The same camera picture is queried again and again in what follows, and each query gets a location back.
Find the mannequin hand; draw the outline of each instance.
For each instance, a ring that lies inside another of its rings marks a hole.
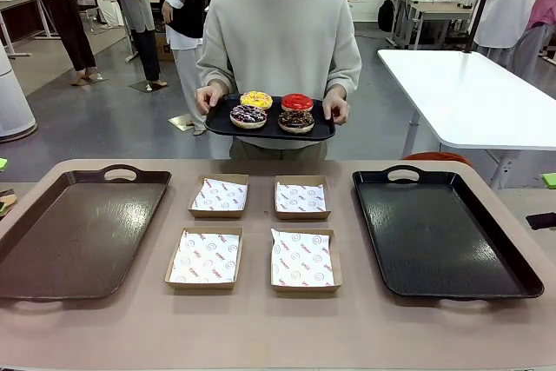
[[[210,108],[214,108],[223,96],[224,91],[218,82],[212,82],[208,87],[201,87],[197,90],[195,98],[201,115],[207,115]]]
[[[164,23],[172,23],[174,20],[174,8],[170,6],[170,3],[164,2],[162,5],[162,16],[164,17]]]
[[[324,118],[328,121],[334,118],[336,125],[343,125],[348,121],[350,106],[346,102],[346,91],[340,85],[335,85],[322,101]]]

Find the black pole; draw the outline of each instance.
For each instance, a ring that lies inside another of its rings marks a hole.
[[[469,39],[467,39],[466,48],[463,50],[463,52],[467,54],[471,52],[471,48],[473,47],[473,40],[475,39],[475,34],[477,33],[477,29],[479,28],[480,17],[483,15],[483,10],[485,9],[486,3],[487,0],[480,0],[479,6],[477,6],[477,13],[475,14],[473,27],[471,28],[471,32],[469,33]]]

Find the black pants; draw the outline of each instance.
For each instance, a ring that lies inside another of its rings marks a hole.
[[[87,67],[96,67],[95,57],[79,16],[77,0],[49,0],[48,4],[56,31],[62,38],[73,68],[80,71]]]
[[[156,37],[153,30],[137,32],[131,30],[133,42],[136,44],[137,53],[141,58],[142,70],[149,82],[155,82],[160,76],[160,65],[156,53]]]

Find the backpack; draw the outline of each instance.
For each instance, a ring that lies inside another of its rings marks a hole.
[[[391,0],[385,0],[379,8],[379,28],[385,32],[392,30],[394,23],[394,4]]]

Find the white sweater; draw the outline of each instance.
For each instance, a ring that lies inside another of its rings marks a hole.
[[[361,57],[347,0],[212,0],[199,67],[202,82],[240,93],[302,93],[320,99],[335,84],[357,89]],[[314,142],[241,137],[269,149]]]

